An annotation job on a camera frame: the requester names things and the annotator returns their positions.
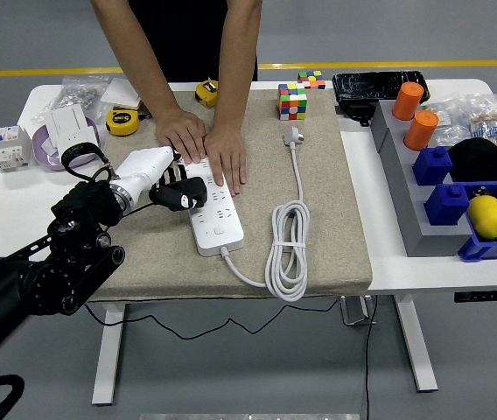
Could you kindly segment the person's left hand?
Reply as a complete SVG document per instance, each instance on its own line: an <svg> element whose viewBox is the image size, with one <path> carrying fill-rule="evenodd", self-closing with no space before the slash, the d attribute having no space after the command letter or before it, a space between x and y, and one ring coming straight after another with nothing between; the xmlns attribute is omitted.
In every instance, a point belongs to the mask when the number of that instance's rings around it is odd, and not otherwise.
<svg viewBox="0 0 497 420"><path fill-rule="evenodd" d="M227 186L231 196L247 182L246 147L238 128L216 125L204 139L206 154L217 186Z"/></svg>

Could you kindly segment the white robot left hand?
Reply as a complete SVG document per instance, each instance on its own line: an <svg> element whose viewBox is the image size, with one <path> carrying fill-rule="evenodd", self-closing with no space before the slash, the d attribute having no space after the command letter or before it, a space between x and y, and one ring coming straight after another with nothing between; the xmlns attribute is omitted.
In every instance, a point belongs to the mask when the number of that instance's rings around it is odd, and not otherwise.
<svg viewBox="0 0 497 420"><path fill-rule="evenodd" d="M151 203L172 211L203 207L207 202L204 180L187 177L178 160L168 146L132 151L109 181L122 211L132 213L142 193L148 194Z"/></svg>

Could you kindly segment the person's right hand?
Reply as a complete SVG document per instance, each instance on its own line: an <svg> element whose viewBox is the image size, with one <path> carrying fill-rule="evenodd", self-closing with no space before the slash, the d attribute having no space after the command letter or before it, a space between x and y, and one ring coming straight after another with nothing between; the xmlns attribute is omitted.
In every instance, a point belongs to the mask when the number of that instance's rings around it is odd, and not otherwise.
<svg viewBox="0 0 497 420"><path fill-rule="evenodd" d="M205 157L204 123L180 107L164 109L154 114L156 136L161 146L172 147L185 163L198 163Z"/></svg>

